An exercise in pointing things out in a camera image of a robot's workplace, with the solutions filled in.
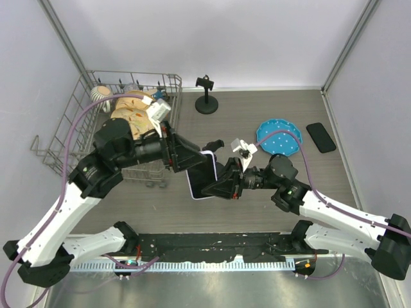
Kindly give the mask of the blue polka dot plate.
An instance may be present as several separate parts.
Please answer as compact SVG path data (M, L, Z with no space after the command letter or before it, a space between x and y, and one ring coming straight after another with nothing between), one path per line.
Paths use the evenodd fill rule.
M282 154L287 157L300 150L302 133L292 122L285 119L269 119L256 130L258 146L268 154Z

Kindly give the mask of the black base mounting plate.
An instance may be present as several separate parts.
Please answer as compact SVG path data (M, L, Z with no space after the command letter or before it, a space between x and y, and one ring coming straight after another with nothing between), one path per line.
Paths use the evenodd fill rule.
M236 256L244 262L283 261L287 255L327 254L327 250L310 248L292 234L280 232L208 233L208 234L140 234L131 252L112 252L112 257L140 257L161 262L223 263Z

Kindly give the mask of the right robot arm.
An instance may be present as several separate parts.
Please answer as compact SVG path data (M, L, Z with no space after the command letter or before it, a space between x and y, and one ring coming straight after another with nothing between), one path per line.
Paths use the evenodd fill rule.
M199 167L202 193L238 199L245 189L270 189L272 202L282 211L302 217L292 230L290 246L297 253L328 250L368 262L376 271L404 280L410 266L410 225L403 216L369 214L339 203L298 181L291 160L273 155L264 168L244 169L230 158L218 171L213 158Z

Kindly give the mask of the rear yellow bird plate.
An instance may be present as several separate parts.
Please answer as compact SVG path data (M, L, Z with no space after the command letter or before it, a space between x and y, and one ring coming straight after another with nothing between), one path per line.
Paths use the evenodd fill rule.
M119 98L116 102L116 109L119 108L136 108L140 110L146 110L149 108L150 104L154 102L154 98L140 90L131 90L127 92L127 94L133 94L133 95L138 95L138 96L146 96L146 99L140 99L140 98Z

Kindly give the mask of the clear glass in rack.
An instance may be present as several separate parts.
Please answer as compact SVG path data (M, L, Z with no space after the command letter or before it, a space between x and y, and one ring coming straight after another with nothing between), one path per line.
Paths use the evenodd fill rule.
M123 88L123 92L124 92L124 93L130 92L130 91L134 91L134 90L139 90L139 86L138 86L138 84L136 84L136 83L128 83L128 84L126 84L126 85L124 86L124 88Z

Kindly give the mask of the black phone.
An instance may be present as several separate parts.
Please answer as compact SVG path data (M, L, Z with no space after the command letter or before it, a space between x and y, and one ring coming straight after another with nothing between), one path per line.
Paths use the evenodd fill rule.
M336 144L322 123L309 124L306 126L306 130L321 153L329 153L337 149Z

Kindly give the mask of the striped white mug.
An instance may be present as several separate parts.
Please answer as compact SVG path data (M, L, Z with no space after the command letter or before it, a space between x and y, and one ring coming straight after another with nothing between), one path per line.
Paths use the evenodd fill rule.
M98 85L92 88L90 99L93 103L112 96L112 91L103 85ZM111 99L107 99L99 104L100 110L104 113L109 113L111 110Z

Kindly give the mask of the blue ceramic cup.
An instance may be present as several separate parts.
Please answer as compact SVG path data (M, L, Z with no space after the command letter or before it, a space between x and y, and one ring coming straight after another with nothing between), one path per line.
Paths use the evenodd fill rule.
M167 100L168 99L168 94L166 93L165 90L159 90L159 89L148 89L146 93L151 96L153 99L163 99Z

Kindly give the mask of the black phone stand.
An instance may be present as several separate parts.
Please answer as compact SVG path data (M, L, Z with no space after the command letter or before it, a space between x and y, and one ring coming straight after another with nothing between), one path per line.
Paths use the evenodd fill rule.
M196 87L204 88L204 95L200 96L195 101L195 108L200 114L213 114L218 110L218 100L209 94L209 91L213 90L214 82L211 81L208 75L202 78L197 78Z
M224 146L225 146L224 141L221 140L221 139L218 139L216 141L208 142L202 148L202 151L211 151L211 152L213 152L217 175L219 175L221 170L224 168L224 165L218 161L217 156L216 156L215 153L218 149L223 148Z

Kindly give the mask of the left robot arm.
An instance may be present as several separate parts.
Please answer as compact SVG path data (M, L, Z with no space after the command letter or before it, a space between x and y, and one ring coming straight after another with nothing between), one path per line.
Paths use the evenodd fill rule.
M26 284L43 288L61 281L74 266L106 253L132 255L139 236L124 221L78 242L68 235L78 222L123 181L122 170L161 161L178 173L207 160L200 148L175 133L168 122L160 132L135 140L124 119L104 122L94 135L94 150L79 161L62 192L38 225L19 241L3 246Z

